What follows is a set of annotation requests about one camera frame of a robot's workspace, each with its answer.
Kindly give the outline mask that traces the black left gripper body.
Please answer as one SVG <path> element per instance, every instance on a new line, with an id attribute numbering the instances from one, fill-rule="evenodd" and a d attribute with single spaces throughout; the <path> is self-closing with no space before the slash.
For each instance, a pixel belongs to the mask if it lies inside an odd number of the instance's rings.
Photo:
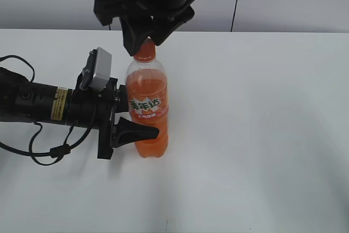
<path id="1" fill-rule="evenodd" d="M 91 130 L 96 129 L 98 131 L 97 158 L 111 159 L 113 154 L 111 116 L 115 108 L 117 81 L 115 78 L 110 78 L 102 91 L 95 91 L 90 87 L 84 91 L 80 88 L 82 77 L 77 78 L 69 103 L 67 125 L 85 128 L 86 131 L 69 146 L 72 150 L 84 142 Z"/>

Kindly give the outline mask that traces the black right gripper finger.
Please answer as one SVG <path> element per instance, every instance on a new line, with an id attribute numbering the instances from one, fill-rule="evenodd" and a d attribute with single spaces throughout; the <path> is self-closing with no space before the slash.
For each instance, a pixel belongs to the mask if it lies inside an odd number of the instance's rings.
<path id="1" fill-rule="evenodd" d="M 154 17 L 151 39 L 160 46 L 178 27 L 190 21 L 195 15 L 191 6 L 175 17 Z"/>
<path id="2" fill-rule="evenodd" d="M 123 32 L 123 45 L 129 55 L 139 52 L 144 40 L 153 33 L 150 16 L 121 16 L 119 18 Z"/>

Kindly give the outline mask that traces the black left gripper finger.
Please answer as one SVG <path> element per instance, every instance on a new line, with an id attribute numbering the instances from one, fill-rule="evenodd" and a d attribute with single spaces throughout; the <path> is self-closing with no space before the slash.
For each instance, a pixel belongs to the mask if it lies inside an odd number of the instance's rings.
<path id="1" fill-rule="evenodd" d="M 112 148 L 143 140 L 153 140 L 158 135 L 159 129 L 156 127 L 144 126 L 120 117 L 118 123 L 112 127 Z"/>
<path id="2" fill-rule="evenodd" d="M 119 88 L 116 90 L 116 113 L 128 112 L 128 96 L 127 89 L 125 85 L 119 85 Z"/>

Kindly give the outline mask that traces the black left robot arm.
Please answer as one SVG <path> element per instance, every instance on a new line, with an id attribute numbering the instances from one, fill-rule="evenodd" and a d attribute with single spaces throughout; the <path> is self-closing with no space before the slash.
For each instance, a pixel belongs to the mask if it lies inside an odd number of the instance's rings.
<path id="1" fill-rule="evenodd" d="M 85 140 L 92 129 L 99 132 L 98 158 L 111 159 L 114 148 L 133 142 L 155 139 L 159 135 L 156 127 L 144 126 L 115 116 L 129 110 L 127 91 L 110 78 L 102 91 L 92 88 L 82 90 L 82 76 L 77 78 L 75 89 L 34 83 L 24 76 L 1 68 L 1 121 L 22 123 L 52 123 L 63 126 L 85 128 L 82 138 L 76 143 L 54 147 L 45 153 L 32 150 L 21 151 L 5 144 L 7 151 L 29 157 L 51 157 L 55 161 Z"/>

